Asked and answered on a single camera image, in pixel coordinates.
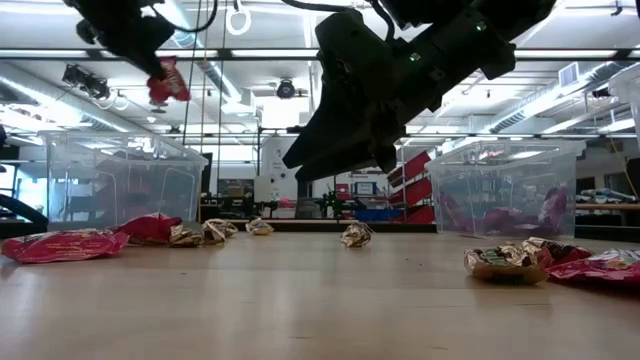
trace desk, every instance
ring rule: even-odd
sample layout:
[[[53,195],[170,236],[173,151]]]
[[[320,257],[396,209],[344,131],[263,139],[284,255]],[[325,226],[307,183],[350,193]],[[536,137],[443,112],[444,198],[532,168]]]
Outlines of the desk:
[[[624,359],[637,299],[475,281],[465,249],[495,242],[238,233],[204,249],[16,267],[0,259],[0,359]],[[594,250],[638,244],[580,241]]]

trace wire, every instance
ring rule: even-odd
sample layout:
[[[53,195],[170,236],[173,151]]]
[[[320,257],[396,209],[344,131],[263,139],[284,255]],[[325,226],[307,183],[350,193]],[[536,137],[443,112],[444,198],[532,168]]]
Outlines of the wire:
[[[393,38],[396,35],[396,26],[393,23],[391,16],[389,16],[389,14],[386,11],[384,11],[384,9],[382,8],[382,5],[380,5],[380,2],[378,0],[365,0],[365,1],[371,4],[371,7],[373,7],[373,10],[376,12],[376,14],[378,14],[378,16],[380,16],[385,23],[387,23],[387,37],[385,38],[385,41],[386,42],[393,41]]]
[[[202,7],[200,6],[202,4],[202,0],[198,1],[198,10],[202,9]],[[151,9],[153,10],[153,12],[156,13],[157,16],[161,16],[164,18],[164,16],[162,16],[162,14],[156,10],[156,8],[154,6],[151,6]],[[171,21],[167,20],[167,22],[169,24],[171,24],[171,26],[178,31],[182,31],[185,33],[190,33],[190,34],[196,34],[199,32],[202,32],[204,30],[207,30],[211,24],[213,24],[213,21],[216,19],[216,15],[218,14],[218,0],[213,0],[213,9],[211,10],[211,15],[209,15],[209,19],[207,20],[207,22],[202,25],[202,26],[197,26],[195,29],[187,29],[187,28],[183,28],[182,26],[178,26],[174,23],[172,23]]]
[[[202,9],[202,0],[198,0],[198,10],[200,9]],[[196,17],[196,26],[200,24],[200,13],[201,11],[198,11],[198,16]],[[191,83],[193,81],[193,67],[195,66],[195,62],[196,62],[197,46],[198,46],[198,34],[196,34],[195,39],[193,39],[193,52],[191,53],[191,69],[189,70],[189,85],[187,86],[188,91],[191,91]],[[187,109],[184,113],[184,129],[182,129],[182,145],[183,146],[187,142],[187,123],[189,121],[189,104],[191,104],[191,101],[187,101]]]
[[[340,11],[352,9],[351,7],[348,7],[348,6],[309,4],[309,3],[305,3],[297,0],[282,0],[282,2],[298,9],[311,10],[311,11],[340,12]]]

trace fluorescent light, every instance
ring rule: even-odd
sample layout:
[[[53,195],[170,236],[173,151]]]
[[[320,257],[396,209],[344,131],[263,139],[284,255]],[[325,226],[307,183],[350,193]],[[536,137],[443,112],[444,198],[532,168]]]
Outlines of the fluorescent light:
[[[88,58],[89,55],[84,50],[0,50],[0,58],[2,57],[27,57],[27,58],[66,58],[81,57]]]
[[[578,119],[571,119],[571,120],[567,120],[567,121],[563,121],[560,124],[556,124],[548,129],[545,129],[542,131],[543,134],[553,134],[554,132],[558,132],[558,131],[562,131],[562,130],[566,130],[570,127],[572,127],[573,125],[582,122],[582,120],[578,120]]]
[[[78,15],[76,9],[64,6],[62,3],[55,5],[5,3],[0,4],[0,12],[32,15]]]
[[[316,57],[318,50],[231,50],[232,56],[238,57]]]
[[[158,50],[156,55],[159,57],[175,56],[179,58],[191,58],[191,57],[217,57],[218,51],[216,50],[196,50],[195,52],[190,49],[185,50]]]
[[[610,57],[615,55],[615,50],[516,50],[517,58],[594,58]]]
[[[543,139],[595,139],[599,138],[600,135],[593,134],[542,134],[540,135]]]
[[[603,7],[603,8],[593,8],[593,7],[585,7],[585,8],[566,8],[562,12],[560,12],[560,16],[578,16],[578,17],[587,17],[587,16],[611,16],[615,8],[613,7]],[[622,12],[618,15],[638,15],[638,12],[633,9],[623,9]]]
[[[542,151],[523,151],[509,156],[510,159],[526,159],[528,157],[542,154]]]
[[[602,127],[598,129],[598,132],[610,133],[610,132],[616,132],[616,131],[632,128],[634,126],[636,126],[636,122],[633,119],[626,119],[626,120],[616,121],[610,125]]]

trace plastic storage bin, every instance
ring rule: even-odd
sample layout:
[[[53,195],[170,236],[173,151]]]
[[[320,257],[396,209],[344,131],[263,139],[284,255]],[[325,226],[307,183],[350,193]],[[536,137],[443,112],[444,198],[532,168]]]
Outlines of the plastic storage bin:
[[[438,232],[573,237],[584,141],[479,141],[427,163]]]
[[[195,220],[207,160],[171,139],[130,133],[41,132],[51,229],[105,228],[162,212]]]
[[[640,64],[630,66],[609,80],[609,92],[623,103],[629,103],[636,126],[640,134]]]

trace wooden table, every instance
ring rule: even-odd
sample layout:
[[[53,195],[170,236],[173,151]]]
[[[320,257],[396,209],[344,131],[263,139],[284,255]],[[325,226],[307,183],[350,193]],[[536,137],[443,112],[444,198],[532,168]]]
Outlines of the wooden table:
[[[580,241],[595,250],[634,244]],[[208,249],[126,248],[39,266],[0,260],[0,359],[623,359],[640,301],[469,278],[491,241],[280,233]]]

